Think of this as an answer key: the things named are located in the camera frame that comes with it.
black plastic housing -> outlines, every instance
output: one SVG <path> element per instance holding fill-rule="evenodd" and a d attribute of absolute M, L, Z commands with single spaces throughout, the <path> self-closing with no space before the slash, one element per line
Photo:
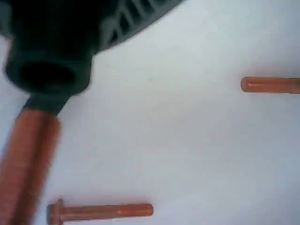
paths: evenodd
<path fill-rule="evenodd" d="M 0 0 L 11 39 L 6 74 L 42 95 L 72 96 L 90 83 L 93 56 L 130 38 L 181 0 Z"/>

blurry copper rod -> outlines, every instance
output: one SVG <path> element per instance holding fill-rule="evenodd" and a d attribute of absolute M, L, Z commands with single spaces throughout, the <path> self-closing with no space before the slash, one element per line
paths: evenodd
<path fill-rule="evenodd" d="M 55 114 L 23 109 L 0 165 L 0 225 L 30 225 L 60 133 Z"/>
<path fill-rule="evenodd" d="M 241 88 L 244 92 L 300 94 L 300 78 L 244 77 Z"/>

copper bolt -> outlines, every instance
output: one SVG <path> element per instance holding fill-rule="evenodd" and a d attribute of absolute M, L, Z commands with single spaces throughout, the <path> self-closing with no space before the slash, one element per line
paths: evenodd
<path fill-rule="evenodd" d="M 149 217 L 152 214 L 151 204 L 64 207 L 63 200 L 59 199 L 56 204 L 48 206 L 48 224 L 63 225 L 67 221 Z"/>
<path fill-rule="evenodd" d="M 300 78 L 244 77 L 241 88 L 244 92 L 300 94 Z"/>

orange metal rod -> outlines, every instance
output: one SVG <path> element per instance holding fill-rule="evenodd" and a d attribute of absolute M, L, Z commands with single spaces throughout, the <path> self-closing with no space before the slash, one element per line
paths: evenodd
<path fill-rule="evenodd" d="M 0 165 L 0 225 L 30 225 L 60 131 L 56 116 L 24 109 Z"/>
<path fill-rule="evenodd" d="M 67 221 L 146 217 L 153 214 L 151 204 L 64 207 L 63 200 L 59 199 L 56 204 L 49 205 L 48 208 L 49 225 L 62 225 Z"/>
<path fill-rule="evenodd" d="M 244 77 L 241 88 L 244 92 L 300 94 L 300 78 Z"/>

black cylinder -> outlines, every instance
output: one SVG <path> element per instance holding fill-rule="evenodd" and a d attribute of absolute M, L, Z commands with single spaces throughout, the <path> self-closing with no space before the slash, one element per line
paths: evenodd
<path fill-rule="evenodd" d="M 85 90 L 99 40 L 94 8 L 89 0 L 13 2 L 9 80 L 33 94 Z"/>

